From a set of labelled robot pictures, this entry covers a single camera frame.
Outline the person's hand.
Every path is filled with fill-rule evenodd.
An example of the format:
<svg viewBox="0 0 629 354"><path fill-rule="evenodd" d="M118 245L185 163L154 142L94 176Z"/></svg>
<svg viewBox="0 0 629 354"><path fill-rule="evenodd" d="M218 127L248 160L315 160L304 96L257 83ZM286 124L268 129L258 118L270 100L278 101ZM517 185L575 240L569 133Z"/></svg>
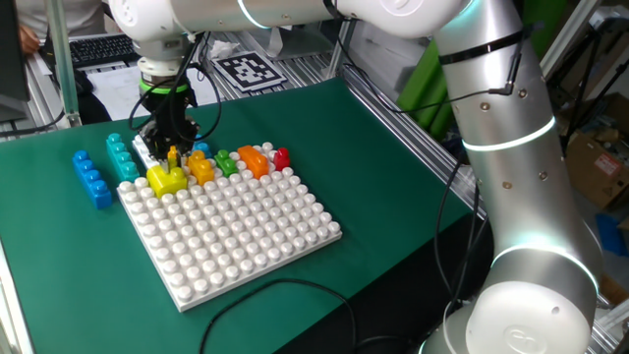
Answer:
<svg viewBox="0 0 629 354"><path fill-rule="evenodd" d="M36 33L25 25L20 25L20 43L25 55L31 55L40 48L40 41Z"/></svg>

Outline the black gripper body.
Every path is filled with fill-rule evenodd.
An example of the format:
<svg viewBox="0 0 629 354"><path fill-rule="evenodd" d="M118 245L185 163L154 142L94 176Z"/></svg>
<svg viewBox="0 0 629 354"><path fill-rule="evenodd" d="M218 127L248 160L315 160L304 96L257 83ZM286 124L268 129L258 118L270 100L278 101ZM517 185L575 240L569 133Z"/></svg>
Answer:
<svg viewBox="0 0 629 354"><path fill-rule="evenodd" d="M192 105L197 107L195 92L187 88L174 94L159 93L158 89L149 93L142 102L150 117L142 123L142 127L156 126L159 131L193 131L196 124L186 116L186 109Z"/></svg>

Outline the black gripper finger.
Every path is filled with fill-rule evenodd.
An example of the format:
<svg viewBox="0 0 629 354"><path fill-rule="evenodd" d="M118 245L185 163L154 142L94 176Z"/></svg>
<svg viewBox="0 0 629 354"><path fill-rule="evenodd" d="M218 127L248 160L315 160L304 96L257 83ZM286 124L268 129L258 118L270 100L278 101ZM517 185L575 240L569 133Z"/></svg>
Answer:
<svg viewBox="0 0 629 354"><path fill-rule="evenodd" d="M190 117L181 116L172 119L171 145L181 156L189 156L194 148L200 126Z"/></svg>
<svg viewBox="0 0 629 354"><path fill-rule="evenodd" d="M157 123L154 120L149 121L139 130L139 135L147 148L148 155L158 161L166 160L166 149L161 133L158 131Z"/></svg>

